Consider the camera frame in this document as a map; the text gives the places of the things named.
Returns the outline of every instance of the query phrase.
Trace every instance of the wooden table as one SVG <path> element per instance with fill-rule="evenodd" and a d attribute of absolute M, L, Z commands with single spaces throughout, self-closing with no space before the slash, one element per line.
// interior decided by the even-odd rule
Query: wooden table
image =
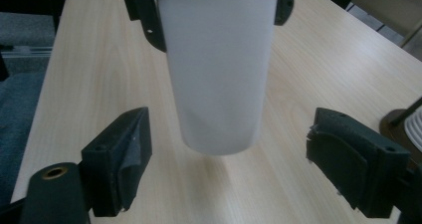
<path fill-rule="evenodd" d="M 30 176 L 81 149 L 122 112 L 148 106 L 153 155 L 128 212 L 94 223 L 395 223 L 350 209 L 306 159 L 315 109 L 377 129 L 422 93 L 422 63 L 328 0 L 296 0 L 275 28 L 262 133 L 211 157 L 182 141 L 165 54 L 123 0 L 67 0 L 13 199 Z"/>

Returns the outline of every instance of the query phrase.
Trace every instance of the brass insert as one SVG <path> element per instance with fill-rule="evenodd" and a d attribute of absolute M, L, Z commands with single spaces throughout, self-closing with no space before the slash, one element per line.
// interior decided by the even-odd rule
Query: brass insert
<path fill-rule="evenodd" d="M 52 180 L 65 175 L 68 172 L 67 167 L 54 167 L 43 174 L 44 180 Z"/>

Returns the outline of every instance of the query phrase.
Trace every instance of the gray carpet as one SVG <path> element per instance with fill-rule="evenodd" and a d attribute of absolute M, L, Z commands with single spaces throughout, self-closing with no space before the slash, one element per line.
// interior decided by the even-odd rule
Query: gray carpet
<path fill-rule="evenodd" d="M 52 47 L 55 38 L 50 16 L 0 13 L 0 44 Z M 4 58 L 10 77 L 0 82 L 0 206 L 10 202 L 48 57 Z"/>
<path fill-rule="evenodd" d="M 51 16 L 0 13 L 0 44 L 6 46 L 52 47 L 55 39 Z M 46 71 L 49 58 L 6 58 L 11 76 Z"/>
<path fill-rule="evenodd" d="M 0 206 L 12 197 L 44 74 L 16 74 L 0 82 Z"/>

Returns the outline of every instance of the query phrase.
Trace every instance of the black clamp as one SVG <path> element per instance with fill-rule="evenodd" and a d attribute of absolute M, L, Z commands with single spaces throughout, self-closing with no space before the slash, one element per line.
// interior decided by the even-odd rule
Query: black clamp
<path fill-rule="evenodd" d="M 140 20 L 146 40 L 156 49 L 166 52 L 164 34 L 155 0 L 124 0 L 124 2 L 130 20 Z M 275 25 L 284 25 L 292 14 L 293 7 L 294 0 L 278 0 Z"/>
<path fill-rule="evenodd" d="M 389 218 L 396 206 L 399 223 L 422 223 L 422 164 L 408 168 L 407 149 L 344 113 L 321 108 L 308 139 L 308 159 L 353 209 Z"/>
<path fill-rule="evenodd" d="M 125 112 L 83 150 L 83 160 L 35 173 L 27 197 L 0 209 L 0 223 L 90 223 L 128 210 L 152 155 L 148 109 Z"/>

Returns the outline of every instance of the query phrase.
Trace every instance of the plastic cup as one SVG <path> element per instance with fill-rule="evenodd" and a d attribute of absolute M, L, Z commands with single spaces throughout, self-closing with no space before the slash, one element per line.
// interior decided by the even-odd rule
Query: plastic cup
<path fill-rule="evenodd" d="M 210 155 L 260 133 L 277 0 L 157 0 L 184 142 Z"/>

